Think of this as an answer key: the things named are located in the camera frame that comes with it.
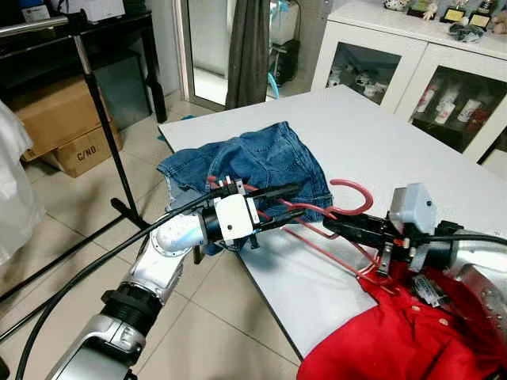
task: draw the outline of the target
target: blue denim fabric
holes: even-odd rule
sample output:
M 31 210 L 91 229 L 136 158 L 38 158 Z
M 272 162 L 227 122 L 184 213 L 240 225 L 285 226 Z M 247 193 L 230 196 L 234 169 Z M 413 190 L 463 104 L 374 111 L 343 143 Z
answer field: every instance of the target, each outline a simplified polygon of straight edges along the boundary
M 256 188 L 298 182 L 303 188 L 298 194 L 285 197 L 286 200 L 319 207 L 328 207 L 332 203 L 320 165 L 286 121 L 224 142 L 180 150 L 161 162 L 157 169 L 172 184 L 172 195 L 177 199 L 173 207 L 183 204 L 178 198 L 184 194 L 182 199 L 185 202 L 204 194 L 207 191 L 206 178 L 211 176 L 241 178 Z M 286 210 L 275 199 L 260 202 L 257 206 L 268 215 Z M 307 212 L 304 218 L 313 222 L 320 220 L 321 215 Z

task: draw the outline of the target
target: tile floor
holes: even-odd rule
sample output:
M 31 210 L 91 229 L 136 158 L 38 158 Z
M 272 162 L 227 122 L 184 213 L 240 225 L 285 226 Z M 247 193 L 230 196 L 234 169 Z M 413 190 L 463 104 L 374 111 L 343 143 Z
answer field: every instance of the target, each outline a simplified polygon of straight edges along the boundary
M 169 120 L 211 111 L 184 101 L 170 102 Z M 153 222 L 164 210 L 167 190 L 156 165 L 171 154 L 157 140 L 152 117 L 122 133 L 121 157 L 139 212 Z M 49 262 L 65 248 L 112 220 L 109 199 L 124 199 L 112 160 L 77 179 L 44 164 L 26 172 L 36 195 L 48 210 L 30 242 L 0 267 L 0 289 Z M 24 289 L 0 308 L 0 331 L 5 331 L 45 301 L 77 271 L 137 229 L 123 221 Z M 80 283 L 56 308 L 44 326 L 27 368 L 26 379 L 44 378 L 88 319 L 101 309 L 104 290 L 116 288 L 134 261 L 139 243 L 123 251 Z M 0 356 L 12 372 L 34 321 L 0 345 Z M 274 318 L 232 253 L 185 262 L 184 275 L 150 332 L 147 346 L 134 367 L 141 380 L 294 379 L 299 360 Z

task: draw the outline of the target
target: white table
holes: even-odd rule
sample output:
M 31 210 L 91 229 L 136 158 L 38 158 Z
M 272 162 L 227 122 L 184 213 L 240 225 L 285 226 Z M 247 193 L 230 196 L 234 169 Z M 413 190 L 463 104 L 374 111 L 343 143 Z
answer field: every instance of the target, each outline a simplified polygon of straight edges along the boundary
M 423 182 L 439 219 L 507 238 L 507 182 L 344 86 L 159 126 L 174 151 L 197 148 L 287 120 L 329 180 L 347 178 L 375 198 L 385 216 L 393 190 Z M 352 190 L 331 188 L 334 204 L 354 208 Z M 358 265 L 345 241 L 314 241 Z M 261 248 L 240 255 L 300 356 L 351 317 L 375 305 L 356 280 L 282 231 L 259 234 Z

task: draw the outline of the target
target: white cabinet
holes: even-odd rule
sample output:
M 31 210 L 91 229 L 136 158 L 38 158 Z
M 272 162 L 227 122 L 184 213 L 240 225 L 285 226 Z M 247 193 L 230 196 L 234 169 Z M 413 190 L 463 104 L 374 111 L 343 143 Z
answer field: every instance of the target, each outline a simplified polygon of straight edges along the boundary
M 344 84 L 477 162 L 507 127 L 507 36 L 350 2 L 331 13 L 312 89 Z
M 328 22 L 311 89 L 326 87 L 331 78 L 332 85 L 345 84 L 394 112 L 425 47 L 423 41 Z M 377 87 L 362 85 L 360 74 Z

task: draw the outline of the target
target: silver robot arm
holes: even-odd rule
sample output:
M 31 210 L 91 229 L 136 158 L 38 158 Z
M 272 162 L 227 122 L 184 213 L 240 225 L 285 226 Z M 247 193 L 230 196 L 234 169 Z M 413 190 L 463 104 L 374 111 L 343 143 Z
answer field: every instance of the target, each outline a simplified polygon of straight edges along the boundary
M 233 241 L 281 226 L 303 210 L 292 210 L 261 222 L 254 200 L 296 192 L 290 184 L 246 195 L 214 199 L 201 213 L 177 215 L 152 230 L 137 261 L 115 291 L 102 296 L 105 307 L 93 316 L 46 377 L 47 380 L 132 380 L 129 370 L 146 343 L 158 312 L 167 303 L 183 270 L 183 259 L 195 245 Z

